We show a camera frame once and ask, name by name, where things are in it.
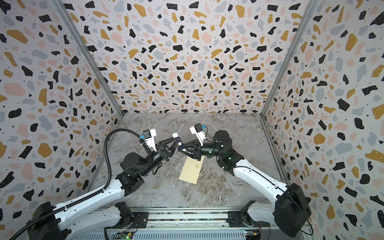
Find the blue white glue stick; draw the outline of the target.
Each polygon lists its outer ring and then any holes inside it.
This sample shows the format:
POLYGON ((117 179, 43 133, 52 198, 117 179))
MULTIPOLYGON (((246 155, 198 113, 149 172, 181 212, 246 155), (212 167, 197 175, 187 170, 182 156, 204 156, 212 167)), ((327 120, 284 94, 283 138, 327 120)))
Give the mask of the blue white glue stick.
POLYGON ((172 137, 173 137, 172 148, 179 148, 180 146, 183 145, 182 140, 177 132, 173 133, 172 137))

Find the cream envelope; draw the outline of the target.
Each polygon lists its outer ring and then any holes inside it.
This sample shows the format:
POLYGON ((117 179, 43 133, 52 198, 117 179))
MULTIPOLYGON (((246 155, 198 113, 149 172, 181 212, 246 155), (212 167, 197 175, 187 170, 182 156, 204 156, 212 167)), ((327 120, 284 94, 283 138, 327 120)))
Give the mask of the cream envelope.
POLYGON ((187 157, 181 174, 179 176, 179 180, 191 184, 196 184, 200 175, 204 159, 204 156, 201 157, 200 161, 187 157))

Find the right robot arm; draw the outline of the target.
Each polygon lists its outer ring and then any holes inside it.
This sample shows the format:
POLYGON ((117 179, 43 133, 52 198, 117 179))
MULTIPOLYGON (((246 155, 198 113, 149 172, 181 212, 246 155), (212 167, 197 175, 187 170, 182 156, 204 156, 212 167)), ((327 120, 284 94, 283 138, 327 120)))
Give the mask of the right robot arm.
POLYGON ((196 140, 179 144, 178 151, 198 161, 202 157, 215 157, 223 171, 247 182, 270 201, 269 205, 249 201, 240 211, 229 214, 230 226, 251 228, 265 222, 276 225, 292 238, 301 232, 312 212, 300 186, 295 183, 287 185, 253 166, 233 148, 232 138, 227 131, 217 131, 208 143, 204 143, 204 133, 197 133, 197 137, 196 140))

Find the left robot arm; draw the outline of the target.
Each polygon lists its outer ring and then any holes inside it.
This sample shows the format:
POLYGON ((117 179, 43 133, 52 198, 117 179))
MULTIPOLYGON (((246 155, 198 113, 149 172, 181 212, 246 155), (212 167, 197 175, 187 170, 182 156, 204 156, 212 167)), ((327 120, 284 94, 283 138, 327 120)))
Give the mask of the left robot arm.
POLYGON ((120 163, 122 173, 107 187, 99 187, 85 195, 53 206, 40 205, 27 228, 31 240, 73 240, 81 235, 108 227, 132 227, 134 214, 121 199, 144 184, 143 177, 155 174, 164 160, 169 161, 180 144, 180 137, 169 138, 156 145, 146 157, 129 153, 120 163))

